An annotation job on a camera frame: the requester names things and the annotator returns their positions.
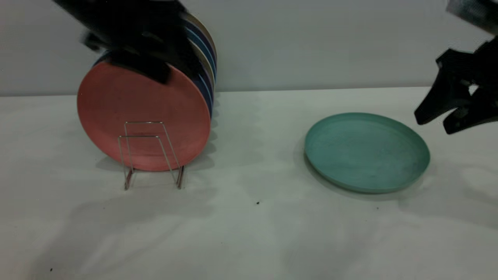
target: metal plate holder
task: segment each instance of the metal plate holder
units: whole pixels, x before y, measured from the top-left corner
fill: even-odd
[[[135,125],[135,124],[142,124],[142,125],[162,125],[164,129],[164,133],[166,134],[166,138],[168,139],[169,147],[171,148],[171,151],[173,153],[173,157],[176,161],[178,168],[178,175],[175,177],[173,173],[173,169],[171,168],[171,164],[169,162],[168,156],[166,154],[166,150],[164,149],[164,145],[162,143],[161,137],[158,135],[128,135],[128,125]],[[126,146],[128,147],[128,156],[129,156],[129,162],[130,162],[130,168],[128,171],[126,171],[126,165],[125,165],[125,158],[123,156],[123,149],[121,148],[121,143],[122,143],[122,138],[126,139]],[[162,153],[164,155],[164,158],[166,159],[166,163],[168,164],[169,167],[169,172],[171,173],[171,177],[173,178],[173,181],[175,182],[175,185],[178,189],[181,189],[181,184],[182,184],[182,179],[183,179],[183,171],[185,169],[184,166],[180,166],[180,163],[178,162],[178,158],[176,157],[175,150],[173,149],[173,145],[171,144],[171,140],[169,138],[168,131],[166,130],[166,126],[164,125],[163,122],[125,122],[124,123],[124,136],[118,136],[118,147],[120,149],[120,155],[121,155],[121,165],[123,166],[123,173],[124,173],[124,190],[128,190],[130,188],[131,184],[131,177],[135,173],[135,168],[133,167],[133,161],[131,159],[131,150],[129,148],[129,138],[156,138],[159,141],[159,145],[161,146]]]

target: red plate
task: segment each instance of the red plate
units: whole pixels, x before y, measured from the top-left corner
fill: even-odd
[[[125,122],[164,122],[180,166],[198,156],[211,129],[209,110],[195,84],[171,67],[167,85],[130,70],[101,62],[80,85],[78,115],[95,145],[121,162],[118,136],[125,135]],[[128,135],[157,135],[173,168],[178,168],[164,129],[158,124],[128,124]],[[168,170],[157,138],[129,138],[133,166],[147,171]],[[129,166],[126,140],[122,139],[124,163]]]

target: white table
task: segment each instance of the white table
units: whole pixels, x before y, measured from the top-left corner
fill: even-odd
[[[415,123],[428,88],[216,95],[184,189],[123,170],[87,138],[74,96],[0,98],[0,279],[495,280],[498,126]],[[320,119],[369,112],[426,140],[414,186],[361,195],[305,163]]]

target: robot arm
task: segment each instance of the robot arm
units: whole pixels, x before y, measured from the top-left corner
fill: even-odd
[[[498,35],[498,4],[492,0],[450,0],[447,11]],[[418,124],[453,109],[443,122],[448,134],[498,121],[498,37],[474,53],[448,49],[436,63],[437,78],[415,111]],[[472,95],[471,85],[478,86]]]
[[[190,78],[202,71],[183,26],[186,9],[177,0],[54,1],[88,28],[86,46],[112,51],[112,64],[163,84],[170,73],[167,63]]]

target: teal plate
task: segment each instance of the teal plate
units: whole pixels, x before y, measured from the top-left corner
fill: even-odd
[[[330,116],[306,135],[305,152],[332,183],[357,192],[387,193],[413,184],[427,169],[430,152],[415,131],[365,113]]]

